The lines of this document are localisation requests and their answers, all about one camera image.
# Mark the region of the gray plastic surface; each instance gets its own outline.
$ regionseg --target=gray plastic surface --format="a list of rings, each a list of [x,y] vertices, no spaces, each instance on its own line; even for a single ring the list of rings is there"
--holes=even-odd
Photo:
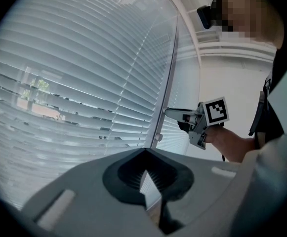
[[[194,184],[183,197],[169,202],[173,219],[185,226],[171,237],[239,236],[274,212],[287,195],[287,136],[246,154],[242,164],[215,162],[154,150],[189,167]],[[102,183],[107,166],[136,150],[83,163],[34,195],[22,213],[37,219],[61,193],[77,193],[53,231],[60,237],[164,236],[142,206],[124,204]],[[234,178],[213,173],[212,168],[237,172]]]

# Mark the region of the man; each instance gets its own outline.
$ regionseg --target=man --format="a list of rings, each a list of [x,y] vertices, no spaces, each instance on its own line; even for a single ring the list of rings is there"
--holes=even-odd
[[[213,0],[208,18],[207,26],[218,25],[223,31],[237,31],[256,41],[271,42],[277,48],[273,71],[261,93],[264,98],[262,112],[260,117],[255,117],[257,125],[251,128],[254,139],[241,138],[219,125],[206,131],[205,142],[212,143],[229,161],[242,162],[247,152],[261,148],[284,133],[267,102],[267,95],[287,71],[287,1]]]

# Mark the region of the window blind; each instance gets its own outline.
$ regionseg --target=window blind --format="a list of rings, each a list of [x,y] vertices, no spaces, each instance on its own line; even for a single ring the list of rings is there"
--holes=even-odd
[[[149,147],[169,0],[18,0],[0,24],[0,196],[20,208],[75,165]]]
[[[191,36],[182,17],[178,17],[179,39],[172,87],[167,94],[167,107],[179,109],[196,109],[200,86],[200,69],[197,54]],[[177,121],[164,117],[161,128],[163,138],[157,144],[158,149],[184,155],[189,146],[188,134],[182,131]]]

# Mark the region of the tree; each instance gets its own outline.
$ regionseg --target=tree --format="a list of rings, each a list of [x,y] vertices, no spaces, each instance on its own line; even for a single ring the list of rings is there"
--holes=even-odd
[[[35,82],[36,79],[32,79],[32,81],[29,83],[30,87],[34,87]],[[47,91],[49,89],[49,83],[45,82],[43,79],[40,79],[38,81],[37,89],[39,90],[37,91],[36,95],[32,97],[35,99],[37,103],[43,102],[45,96],[45,93],[43,91]],[[21,97],[28,99],[29,96],[30,96],[30,90],[25,89]]]

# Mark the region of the hand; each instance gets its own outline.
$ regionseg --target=hand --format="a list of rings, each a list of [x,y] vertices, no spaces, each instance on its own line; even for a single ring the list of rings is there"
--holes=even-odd
[[[221,133],[223,129],[224,128],[219,124],[208,127],[208,129],[205,132],[206,134],[205,142],[214,143],[218,134]]]

